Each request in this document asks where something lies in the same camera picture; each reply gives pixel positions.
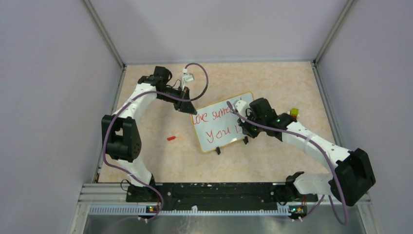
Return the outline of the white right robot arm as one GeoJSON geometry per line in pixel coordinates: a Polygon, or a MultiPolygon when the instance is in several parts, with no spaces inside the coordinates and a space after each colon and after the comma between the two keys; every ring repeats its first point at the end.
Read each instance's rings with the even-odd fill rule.
{"type": "Polygon", "coordinates": [[[288,177],[286,196],[292,201],[306,194],[329,195],[354,206],[374,185],[375,175],[368,154],[357,148],[338,146],[304,127],[289,113],[277,114],[265,98],[250,103],[237,100],[233,113],[242,133],[256,138],[261,132],[290,144],[320,163],[326,174],[298,172],[288,177]]]}

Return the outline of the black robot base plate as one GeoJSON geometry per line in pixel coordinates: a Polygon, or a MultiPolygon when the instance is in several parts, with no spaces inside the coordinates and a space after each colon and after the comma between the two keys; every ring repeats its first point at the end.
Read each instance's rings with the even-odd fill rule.
{"type": "Polygon", "coordinates": [[[316,195],[301,195],[291,185],[273,182],[155,183],[155,189],[131,185],[126,201],[163,205],[163,211],[272,211],[289,202],[316,202],[316,195]]]}

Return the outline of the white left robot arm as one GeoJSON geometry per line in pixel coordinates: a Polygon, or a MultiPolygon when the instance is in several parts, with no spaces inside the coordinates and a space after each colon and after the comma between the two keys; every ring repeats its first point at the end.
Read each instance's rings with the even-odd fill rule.
{"type": "Polygon", "coordinates": [[[150,185],[152,173],[144,165],[140,153],[142,140],[138,130],[138,121],[150,104],[163,100],[173,104],[176,111],[196,115],[197,110],[190,100],[190,89],[186,83],[194,80],[188,68],[183,68],[180,86],[168,85],[172,73],[166,67],[156,66],[150,76],[142,76],[130,97],[120,109],[112,115],[102,118],[103,155],[119,163],[118,169],[126,172],[137,194],[144,201],[151,201],[156,196],[156,188],[150,185]]]}

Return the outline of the yellow framed whiteboard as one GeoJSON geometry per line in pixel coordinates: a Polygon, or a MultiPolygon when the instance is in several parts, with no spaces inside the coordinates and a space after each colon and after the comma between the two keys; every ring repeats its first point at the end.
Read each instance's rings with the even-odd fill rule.
{"type": "Polygon", "coordinates": [[[197,109],[197,114],[191,117],[203,153],[215,151],[220,154],[222,147],[244,140],[246,135],[237,123],[238,117],[231,112],[227,102],[235,107],[236,101],[251,102],[253,99],[252,92],[245,92],[197,109]]]}

